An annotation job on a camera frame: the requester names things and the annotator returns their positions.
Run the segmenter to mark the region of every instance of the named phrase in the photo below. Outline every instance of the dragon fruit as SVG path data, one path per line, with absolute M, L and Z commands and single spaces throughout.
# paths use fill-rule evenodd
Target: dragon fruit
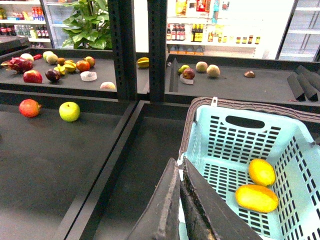
M 11 60 L 1 63 L 1 66 L 7 67 L 6 70 L 14 70 L 17 74 L 23 74 L 34 67 L 31 60 L 22 57 L 13 57 Z

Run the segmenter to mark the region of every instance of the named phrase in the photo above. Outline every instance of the white wall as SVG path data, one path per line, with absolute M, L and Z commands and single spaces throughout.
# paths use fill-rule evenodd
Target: white wall
M 147 0 L 134 0 L 135 51 L 149 52 L 148 5 Z

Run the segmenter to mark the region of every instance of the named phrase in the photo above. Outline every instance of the light blue basket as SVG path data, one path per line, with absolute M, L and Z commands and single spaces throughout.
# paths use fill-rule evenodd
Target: light blue basket
M 243 110 L 240 102 L 232 102 L 240 109 L 231 109 L 212 107 L 208 105 L 212 98 L 200 98 L 204 100 L 207 103 L 191 105 L 189 109 L 189 132 L 185 128 L 181 145 L 187 148 L 182 153 L 180 149 L 180 156 L 188 158 L 228 206 L 258 234 L 274 240 L 320 240 L 320 147 L 313 144 L 307 127 L 287 116 Z M 267 107 L 264 111 L 274 112 L 275 108 Z M 226 121 L 228 116 L 261 121 L 264 127 L 230 124 Z M 308 113 L 309 117 L 320 120 L 316 114 Z M 267 160 L 276 172 L 271 189 L 278 196 L 279 205 L 270 213 L 247 210 L 235 200 L 240 186 L 253 184 L 248 165 L 256 158 Z

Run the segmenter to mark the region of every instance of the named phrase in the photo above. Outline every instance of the mango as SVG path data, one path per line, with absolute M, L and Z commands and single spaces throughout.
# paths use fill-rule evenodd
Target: mango
M 277 195 L 265 186 L 247 184 L 235 191 L 235 200 L 240 207 L 259 213 L 269 213 L 279 204 Z
M 249 164 L 249 176 L 251 180 L 264 187 L 273 185 L 276 181 L 276 172 L 274 168 L 263 159 L 253 159 Z

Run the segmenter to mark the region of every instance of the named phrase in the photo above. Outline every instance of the basket handle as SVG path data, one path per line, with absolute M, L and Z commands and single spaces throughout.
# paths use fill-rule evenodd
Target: basket handle
M 190 132 L 192 128 L 192 123 L 194 121 L 195 113 L 197 108 L 202 105 L 215 105 L 218 107 L 229 108 L 229 109 L 239 109 L 239 110 L 252 110 L 257 112 L 265 112 L 269 114 L 278 114 L 282 116 L 291 117 L 293 119 L 297 119 L 304 122 L 311 122 L 320 124 L 320 114 L 305 112 L 294 110 L 291 108 L 265 104 L 265 103 L 256 103 L 256 102 L 243 102 L 243 101 L 234 101 L 234 100 L 226 100 L 214 97 L 197 97 L 192 100 L 191 105 L 188 109 L 187 117 L 185 120 L 185 126 L 182 135 L 182 142 L 179 150 L 179 159 L 181 155 L 187 151 Z

